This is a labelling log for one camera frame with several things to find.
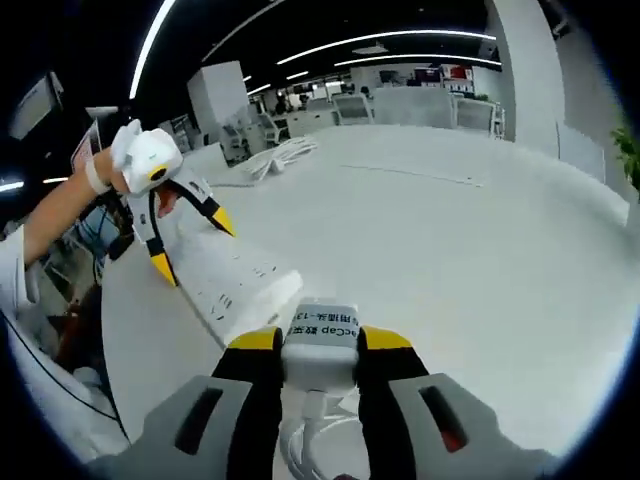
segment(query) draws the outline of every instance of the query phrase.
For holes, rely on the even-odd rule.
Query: person's hand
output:
[[[98,176],[105,185],[112,185],[120,193],[129,193],[129,187],[122,172],[114,168],[116,160],[113,158],[112,152],[113,148],[106,148],[94,157]],[[173,207],[175,207],[180,196],[165,185],[158,185],[155,188],[155,192],[160,198],[158,218],[162,218],[173,211]]]
[[[112,185],[118,192],[129,193],[127,182],[120,171],[127,162],[129,147],[141,132],[140,120],[133,120],[128,125],[120,127],[110,147],[93,156],[96,172],[102,183]],[[90,158],[91,146],[88,142],[85,142],[80,147],[80,152],[74,157],[74,171],[84,169],[87,160]]]
[[[160,209],[158,210],[158,218],[162,218],[173,211],[173,207],[176,206],[176,202],[178,201],[178,198],[180,198],[180,196],[176,192],[169,190],[169,188],[164,185],[156,187],[156,193],[160,198]]]

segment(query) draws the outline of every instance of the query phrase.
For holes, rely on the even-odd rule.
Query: white cable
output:
[[[313,439],[330,428],[358,419],[354,415],[326,416],[326,408],[325,393],[309,391],[302,408],[303,422],[289,421],[282,426],[280,451],[289,471],[297,480],[328,480],[316,463],[312,449]]]
[[[271,150],[257,153],[247,160],[249,165],[243,173],[249,177],[246,182],[212,183],[211,187],[250,188],[262,181],[268,172],[281,174],[291,165],[318,148],[318,142],[310,136],[292,138]]]
[[[309,443],[314,438],[319,437],[328,430],[349,422],[358,421],[358,417],[355,415],[328,415],[322,421],[316,422],[313,426],[313,431],[308,432]],[[282,424],[280,431],[280,452],[289,467],[289,471],[296,478],[296,480],[325,480],[325,477],[317,466],[313,452],[308,455],[308,459],[311,460],[311,466],[313,476],[308,477],[305,475],[305,467],[303,466],[303,455],[301,444],[304,445],[305,435],[305,423],[295,420],[289,420]]]

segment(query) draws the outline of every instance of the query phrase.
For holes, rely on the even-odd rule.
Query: white wall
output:
[[[574,28],[556,42],[562,67],[565,123],[604,148],[607,185],[626,194],[622,163],[610,132],[622,122],[622,108],[586,33]]]
[[[432,63],[392,63],[385,65],[369,65],[366,67],[353,67],[351,69],[351,81],[356,87],[356,93],[360,93],[360,87],[367,86],[369,91],[382,87],[380,81],[381,70],[395,70],[402,77],[409,78],[418,68],[429,68]]]
[[[360,87],[366,85],[373,92],[375,88],[382,87],[380,81],[381,70],[395,70],[401,76],[409,78],[414,75],[416,69],[429,68],[432,63],[398,63],[388,65],[371,65],[366,67],[354,67],[351,69],[351,81],[355,85],[356,93]],[[502,74],[482,67],[473,67],[473,81],[476,93],[486,93],[494,101],[503,98]]]

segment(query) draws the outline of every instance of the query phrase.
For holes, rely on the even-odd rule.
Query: label sticker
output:
[[[354,348],[360,332],[358,312],[347,305],[300,305],[291,321],[286,343]]]

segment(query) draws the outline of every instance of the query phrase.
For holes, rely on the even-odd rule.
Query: black wire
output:
[[[96,238],[98,243],[100,243],[100,234],[102,233],[102,226],[104,225],[104,219],[107,218],[107,207],[102,207],[104,210],[102,212],[102,218],[100,219],[100,225],[98,226],[98,233],[96,234]],[[97,275],[97,264],[98,264],[98,257],[96,256],[95,252],[93,253],[93,281],[96,283],[96,285],[100,285],[100,282],[98,282],[98,275]]]
[[[73,392],[70,392],[69,390],[67,390],[67,388],[60,383],[60,381],[53,376],[53,374],[51,372],[49,372],[49,370],[47,370],[47,368],[40,362],[40,360],[38,359],[38,357],[36,357],[36,355],[31,351],[31,349],[27,346],[27,343],[24,341],[24,339],[22,338],[22,336],[18,333],[18,331],[16,330],[16,328],[13,326],[13,324],[9,321],[8,318],[5,317],[5,323],[7,325],[9,325],[11,327],[11,330],[13,330],[13,333],[16,334],[16,336],[18,337],[18,339],[20,340],[20,342],[22,343],[22,345],[24,345],[24,348],[27,349],[27,352],[29,352],[29,354],[33,357],[33,359],[38,363],[38,365],[40,365],[40,367],[45,371],[45,373],[47,375],[49,375],[49,377],[51,377],[51,379],[58,384],[58,386],[60,388],[62,388],[65,392],[67,392],[69,395],[71,395],[73,398],[75,398],[77,401],[79,401],[80,403],[82,403],[83,405],[89,407],[91,410],[93,410],[96,413],[99,413],[100,415],[103,415],[111,420],[115,420],[116,422],[119,422],[117,417],[114,417],[112,415],[109,415],[108,413],[104,413],[102,410],[98,410],[96,407],[94,407],[93,405],[91,405],[90,403],[85,402],[84,400],[82,400],[81,398],[78,398]]]

